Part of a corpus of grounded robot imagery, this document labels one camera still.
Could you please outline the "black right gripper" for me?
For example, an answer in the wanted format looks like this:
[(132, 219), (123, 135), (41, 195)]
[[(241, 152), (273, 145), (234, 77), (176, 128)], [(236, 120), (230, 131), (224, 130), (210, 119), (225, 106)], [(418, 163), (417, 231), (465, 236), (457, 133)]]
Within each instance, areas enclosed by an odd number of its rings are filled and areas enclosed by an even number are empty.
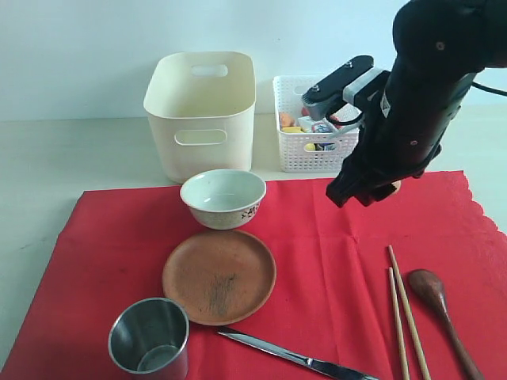
[[(396, 193), (391, 182), (421, 176), (440, 153), (440, 141), (461, 102), (460, 79), (390, 75), (367, 112), (356, 148), (327, 185), (328, 199), (344, 207), (355, 198), (367, 207)], [(362, 186), (380, 187), (362, 192)]]

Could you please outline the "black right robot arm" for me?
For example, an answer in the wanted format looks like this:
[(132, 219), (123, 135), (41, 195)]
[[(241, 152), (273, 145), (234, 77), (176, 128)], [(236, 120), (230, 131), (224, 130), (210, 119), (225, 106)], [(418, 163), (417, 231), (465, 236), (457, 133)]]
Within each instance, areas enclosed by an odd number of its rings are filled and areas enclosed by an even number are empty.
[(503, 1), (411, 1), (396, 14), (391, 71), (343, 92), (363, 113), (359, 140), (327, 196), (339, 207), (385, 199), (419, 178), (478, 73), (506, 65)]

